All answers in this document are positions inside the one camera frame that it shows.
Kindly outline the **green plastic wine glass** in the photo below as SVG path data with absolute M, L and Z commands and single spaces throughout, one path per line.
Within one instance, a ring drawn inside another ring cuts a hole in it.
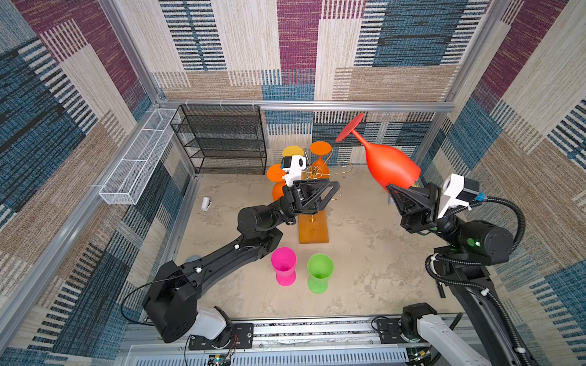
M 308 288 L 314 294 L 323 294 L 334 274 L 334 261 L 330 256 L 318 253 L 308 260 Z

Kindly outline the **red plastic wine glass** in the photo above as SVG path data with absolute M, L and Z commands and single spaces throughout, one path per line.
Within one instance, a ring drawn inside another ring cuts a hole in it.
M 358 134 L 356 128 L 365 116 L 364 113 L 360 113 L 354 117 L 339 133 L 336 142 L 340 143 L 349 135 L 354 135 L 365 148 L 366 162 L 372 178 L 383 188 L 387 188 L 389 185 L 395 185 L 400 188 L 412 187 L 420 177 L 421 168 L 399 149 L 369 143 L 363 136 Z

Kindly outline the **yellow plastic wine glass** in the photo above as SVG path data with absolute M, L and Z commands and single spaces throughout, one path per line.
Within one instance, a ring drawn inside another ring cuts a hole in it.
M 300 147 L 300 146 L 287 146 L 282 151 L 282 156 L 283 157 L 288 157 L 288 156 L 305 156 L 305 150 L 302 147 Z

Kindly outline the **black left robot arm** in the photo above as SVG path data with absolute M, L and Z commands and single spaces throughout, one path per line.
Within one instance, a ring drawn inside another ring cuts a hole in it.
M 163 264 L 143 299 L 143 309 L 160 338 L 173 343 L 183 336 L 206 339 L 224 348 L 233 341 L 233 322 L 219 307 L 198 306 L 198 300 L 219 281 L 274 252 L 283 236 L 279 225 L 295 224 L 299 215 L 325 209 L 340 190 L 327 178 L 294 181 L 269 205 L 244 207 L 237 216 L 238 238 L 213 253 L 177 265 Z

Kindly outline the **pink plastic wine glass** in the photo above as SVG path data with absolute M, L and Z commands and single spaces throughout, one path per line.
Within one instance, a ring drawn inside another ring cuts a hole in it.
M 279 285 L 288 287 L 295 283 L 297 256 L 293 249 L 282 247 L 275 250 L 271 257 L 271 264 Z

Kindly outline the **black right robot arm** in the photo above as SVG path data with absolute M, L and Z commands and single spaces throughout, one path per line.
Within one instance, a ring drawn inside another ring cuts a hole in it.
M 464 178 L 445 188 L 430 183 L 423 188 L 386 187 L 409 233 L 433 233 L 446 242 L 425 260 L 426 272 L 447 286 L 468 314 L 493 365 L 535 365 L 505 306 L 500 301 L 488 267 L 508 262 L 526 231 L 519 206 L 504 198 L 480 192 L 478 181 Z M 515 233 L 488 221 L 465 221 L 464 210 L 500 204 L 517 219 Z

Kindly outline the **orange front wine glass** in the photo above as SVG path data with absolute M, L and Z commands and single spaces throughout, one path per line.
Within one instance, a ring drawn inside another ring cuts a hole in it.
M 285 172 L 279 164 L 275 164 L 267 170 L 266 176 L 268 180 L 274 183 L 272 190 L 273 201 L 278 201 L 284 195 L 282 189 L 286 186 L 284 179 Z

